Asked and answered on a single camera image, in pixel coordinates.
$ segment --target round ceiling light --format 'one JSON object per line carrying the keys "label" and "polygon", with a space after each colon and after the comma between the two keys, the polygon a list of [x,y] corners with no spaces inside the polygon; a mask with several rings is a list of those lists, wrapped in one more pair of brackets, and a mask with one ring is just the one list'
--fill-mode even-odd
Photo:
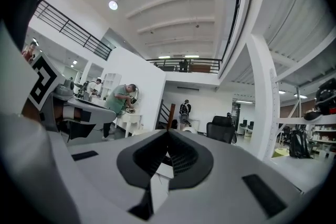
{"label": "round ceiling light", "polygon": [[118,9],[118,4],[115,1],[110,1],[109,7],[112,10],[116,10],[116,9]]}

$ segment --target man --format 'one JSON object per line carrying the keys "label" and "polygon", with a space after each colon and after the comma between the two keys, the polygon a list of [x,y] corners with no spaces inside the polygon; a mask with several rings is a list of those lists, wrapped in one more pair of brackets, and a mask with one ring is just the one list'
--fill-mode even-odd
{"label": "man", "polygon": [[[134,84],[117,86],[109,95],[109,97],[107,97],[105,107],[110,110],[113,110],[117,114],[117,117],[119,117],[121,115],[121,110],[124,107],[125,102],[127,102],[129,108],[133,108],[131,104],[130,93],[135,92],[136,88],[137,87]],[[112,138],[108,138],[111,123],[112,122],[104,124],[103,127],[104,136],[102,137],[103,141],[113,140]]]}
{"label": "man", "polygon": [[227,116],[229,119],[231,119],[231,124],[232,124],[232,126],[235,126],[235,120],[232,118],[231,113],[228,112],[228,113],[226,114],[226,116]]}
{"label": "man", "polygon": [[27,62],[29,62],[31,57],[33,57],[33,51],[35,50],[36,46],[37,46],[36,43],[33,41],[30,43],[29,48],[22,52],[22,55],[26,59]]}
{"label": "man", "polygon": [[96,82],[91,81],[89,82],[87,88],[86,88],[86,92],[88,92],[91,95],[98,95],[100,92],[100,88],[101,88],[101,79],[97,79]]}
{"label": "man", "polygon": [[188,124],[191,127],[189,119],[189,113],[191,111],[191,105],[189,104],[189,100],[186,99],[183,104],[180,105],[180,130],[184,129],[185,125]]}

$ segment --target person in red shirt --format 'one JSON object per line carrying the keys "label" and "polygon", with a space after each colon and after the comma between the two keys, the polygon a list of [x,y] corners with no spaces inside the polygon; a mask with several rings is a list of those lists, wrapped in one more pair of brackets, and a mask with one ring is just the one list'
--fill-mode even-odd
{"label": "person in red shirt", "polygon": [[26,59],[27,62],[29,62],[30,58],[33,56],[33,51],[36,48],[36,42],[30,43],[30,46],[28,50],[25,50],[22,52],[23,57]]}

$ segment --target staircase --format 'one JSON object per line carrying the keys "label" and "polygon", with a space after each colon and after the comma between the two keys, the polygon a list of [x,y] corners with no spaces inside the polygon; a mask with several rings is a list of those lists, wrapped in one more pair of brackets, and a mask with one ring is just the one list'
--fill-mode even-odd
{"label": "staircase", "polygon": [[172,127],[174,118],[175,104],[171,104],[170,109],[161,100],[159,114],[156,120],[156,129],[168,130]]}

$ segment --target person in white shirt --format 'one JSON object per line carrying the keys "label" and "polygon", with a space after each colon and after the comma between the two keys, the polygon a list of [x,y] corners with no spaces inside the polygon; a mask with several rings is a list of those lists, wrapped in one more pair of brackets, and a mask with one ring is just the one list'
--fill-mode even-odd
{"label": "person in white shirt", "polygon": [[101,88],[101,79],[97,79],[96,82],[89,82],[86,91],[91,95],[98,95]]}

